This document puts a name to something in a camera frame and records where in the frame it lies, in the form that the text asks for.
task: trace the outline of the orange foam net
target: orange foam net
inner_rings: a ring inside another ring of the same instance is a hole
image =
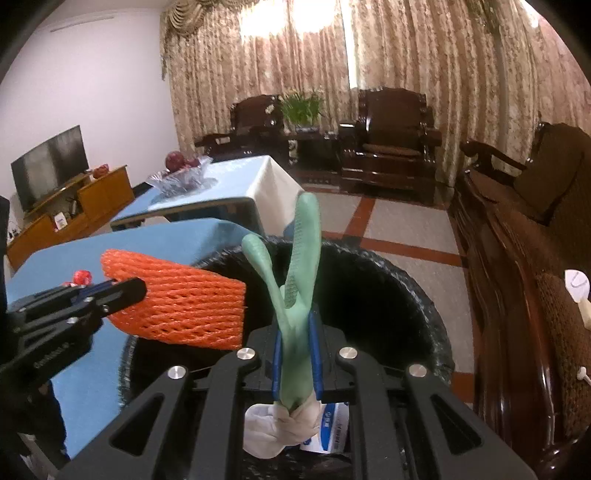
[[[243,282],[124,250],[107,250],[100,262],[107,278],[139,277],[148,290],[143,301],[109,316],[119,330],[165,343],[242,346]]]

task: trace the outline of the dark wooden sofa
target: dark wooden sofa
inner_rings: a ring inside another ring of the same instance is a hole
[[[591,275],[591,138],[539,124],[525,164],[479,142],[461,148],[475,161],[450,212],[482,335],[475,410],[540,478],[563,478],[591,423],[591,387],[576,379],[591,367],[591,332],[564,288],[567,268]]]

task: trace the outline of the television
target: television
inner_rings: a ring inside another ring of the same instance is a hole
[[[50,138],[11,164],[22,209],[27,212],[76,175],[88,170],[80,125]]]

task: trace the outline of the floral curtain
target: floral curtain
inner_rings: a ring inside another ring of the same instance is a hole
[[[192,35],[165,42],[179,144],[230,128],[229,107],[250,96],[320,92],[322,127],[353,115],[340,0],[261,0],[234,12],[218,5]]]
[[[167,73],[178,143],[193,151],[197,137],[230,128],[229,107],[245,89],[239,14],[216,6],[203,25],[167,40]]]
[[[351,92],[340,0],[262,0],[241,15],[249,87],[261,93],[318,91],[322,127],[351,118]]]
[[[467,162],[459,149],[467,138],[525,161],[538,111],[542,120],[591,133],[585,115],[589,82],[556,32],[524,0],[349,5],[359,88],[402,87],[427,95],[443,134],[438,180],[454,185]],[[496,166],[510,170],[504,165]]]

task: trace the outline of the table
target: table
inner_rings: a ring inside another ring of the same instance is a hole
[[[234,223],[199,219],[106,233],[49,247],[32,254],[8,282],[8,302],[56,287],[70,280],[76,270],[89,270],[95,283],[105,280],[100,256],[108,248],[189,265],[215,251],[239,245],[247,233]],[[119,414],[119,365],[127,337],[105,319],[93,337],[91,351],[53,378],[71,457]]]
[[[339,139],[336,134],[302,132],[286,137],[297,141],[296,155],[289,168],[292,177],[301,183],[339,184]]]
[[[302,191],[268,155],[213,163],[205,178],[215,179],[210,188],[169,199],[150,189],[119,212],[111,227],[139,226],[153,216],[166,216],[171,221],[221,216],[257,233],[282,235],[293,220]]]

